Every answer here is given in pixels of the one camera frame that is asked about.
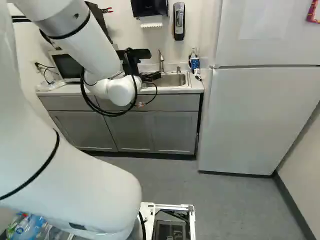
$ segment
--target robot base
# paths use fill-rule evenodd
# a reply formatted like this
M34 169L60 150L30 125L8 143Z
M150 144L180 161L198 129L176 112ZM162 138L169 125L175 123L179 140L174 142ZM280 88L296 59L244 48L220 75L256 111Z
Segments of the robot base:
M193 205L142 202L140 212L145 221L146 240L196 240L196 213ZM139 226L138 238L142 239L141 236Z

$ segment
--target paper towel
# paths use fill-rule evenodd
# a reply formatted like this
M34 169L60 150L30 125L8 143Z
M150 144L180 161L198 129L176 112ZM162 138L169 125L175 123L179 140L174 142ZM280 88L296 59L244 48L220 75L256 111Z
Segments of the paper towel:
M140 17L140 27L141 28L160 28L163 24L162 15L156 16L142 16Z

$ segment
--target faucet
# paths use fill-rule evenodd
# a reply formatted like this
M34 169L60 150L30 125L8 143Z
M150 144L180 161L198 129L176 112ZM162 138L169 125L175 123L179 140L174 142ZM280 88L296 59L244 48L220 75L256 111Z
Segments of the faucet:
M162 56L162 53L161 53L160 49L158 49L158 52L159 52L159 55L158 55L158 59L159 59L159 71L160 71L160 73L164 73L164 72L165 72L165 69L164 69L164 61L165 61L165 58L164 58L164 56Z

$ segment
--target black mount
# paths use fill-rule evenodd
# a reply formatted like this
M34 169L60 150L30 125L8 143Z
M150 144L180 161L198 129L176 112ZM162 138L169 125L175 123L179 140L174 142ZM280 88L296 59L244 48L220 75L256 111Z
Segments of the black mount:
M151 58L151 52L147 48L143 49L132 49L127 48L126 50L117 50L116 53L118 54L118 57L120 60L122 60L122 66L125 75L135 75L139 76L139 69L138 64L141 63L140 59L150 59ZM125 60L125 53L128 57L128 61L130 66L128 66L127 61Z

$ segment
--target refrigerator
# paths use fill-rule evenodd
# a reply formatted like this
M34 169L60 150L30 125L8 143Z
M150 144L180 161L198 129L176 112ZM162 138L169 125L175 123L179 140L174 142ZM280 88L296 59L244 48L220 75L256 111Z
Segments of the refrigerator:
M214 2L198 168L269 176L320 100L320 24L312 0Z

